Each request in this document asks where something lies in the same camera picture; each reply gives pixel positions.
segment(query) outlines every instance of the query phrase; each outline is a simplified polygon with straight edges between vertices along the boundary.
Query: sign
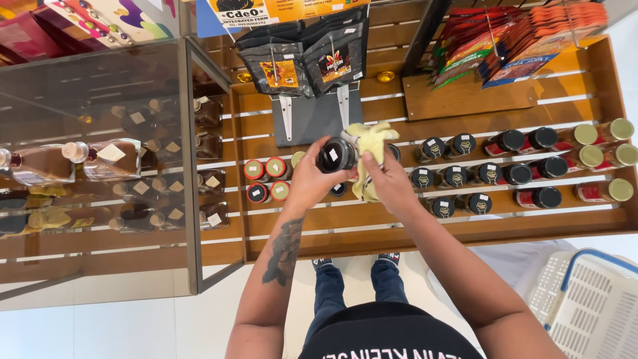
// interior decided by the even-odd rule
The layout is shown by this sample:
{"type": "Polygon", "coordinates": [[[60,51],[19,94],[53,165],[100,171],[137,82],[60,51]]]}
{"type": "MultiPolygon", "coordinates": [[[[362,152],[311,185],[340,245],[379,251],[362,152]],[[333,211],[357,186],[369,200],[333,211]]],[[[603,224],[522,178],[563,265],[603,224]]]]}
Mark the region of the sign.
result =
{"type": "Polygon", "coordinates": [[[260,26],[324,16],[370,0],[208,0],[223,27],[260,26]]]}

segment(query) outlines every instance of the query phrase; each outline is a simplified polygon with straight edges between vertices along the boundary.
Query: jeans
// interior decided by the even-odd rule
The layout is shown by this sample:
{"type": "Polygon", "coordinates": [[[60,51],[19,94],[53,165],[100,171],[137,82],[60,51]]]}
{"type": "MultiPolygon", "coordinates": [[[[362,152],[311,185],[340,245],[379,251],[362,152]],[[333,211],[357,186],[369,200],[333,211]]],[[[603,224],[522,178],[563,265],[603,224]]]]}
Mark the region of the jeans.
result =
{"type": "MultiPolygon", "coordinates": [[[[328,317],[346,308],[343,301],[343,277],[339,268],[326,264],[317,271],[315,286],[315,318],[310,323],[306,341],[315,334],[317,328],[328,317]]],[[[370,270],[372,287],[375,289],[377,302],[408,303],[403,289],[403,281],[399,277],[399,268],[394,263],[378,259],[370,270]]]]}

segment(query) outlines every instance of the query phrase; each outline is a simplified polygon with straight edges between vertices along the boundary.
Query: black t-shirt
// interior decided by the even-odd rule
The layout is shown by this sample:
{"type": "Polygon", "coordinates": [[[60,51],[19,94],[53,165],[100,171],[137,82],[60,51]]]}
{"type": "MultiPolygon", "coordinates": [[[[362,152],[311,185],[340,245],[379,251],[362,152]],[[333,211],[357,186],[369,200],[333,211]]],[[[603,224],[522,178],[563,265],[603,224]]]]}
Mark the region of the black t-shirt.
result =
{"type": "Polygon", "coordinates": [[[299,359],[482,359],[459,332],[413,305],[372,302],[335,313],[299,359]]]}

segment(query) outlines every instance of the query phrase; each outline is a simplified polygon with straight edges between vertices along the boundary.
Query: arm tattoo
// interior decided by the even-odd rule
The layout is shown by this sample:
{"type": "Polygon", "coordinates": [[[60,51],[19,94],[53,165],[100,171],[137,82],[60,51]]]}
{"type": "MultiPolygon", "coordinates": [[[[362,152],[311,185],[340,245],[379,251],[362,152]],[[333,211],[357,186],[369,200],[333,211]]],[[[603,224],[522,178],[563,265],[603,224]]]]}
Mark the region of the arm tattoo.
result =
{"type": "Polygon", "coordinates": [[[268,260],[266,272],[263,274],[262,283],[266,284],[277,280],[282,287],[286,286],[286,280],[291,279],[295,271],[299,243],[301,242],[301,226],[304,217],[293,219],[281,226],[281,232],[272,241],[272,257],[268,260]]]}

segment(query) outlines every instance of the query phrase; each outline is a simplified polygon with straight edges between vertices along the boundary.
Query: shopping basket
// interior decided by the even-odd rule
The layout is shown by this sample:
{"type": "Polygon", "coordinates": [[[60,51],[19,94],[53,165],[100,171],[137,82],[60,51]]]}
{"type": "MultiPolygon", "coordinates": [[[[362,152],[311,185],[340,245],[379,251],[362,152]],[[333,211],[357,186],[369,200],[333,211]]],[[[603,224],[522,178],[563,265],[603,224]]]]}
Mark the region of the shopping basket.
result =
{"type": "Polygon", "coordinates": [[[638,358],[638,267],[594,249],[557,252],[527,301],[570,359],[638,358]]]}

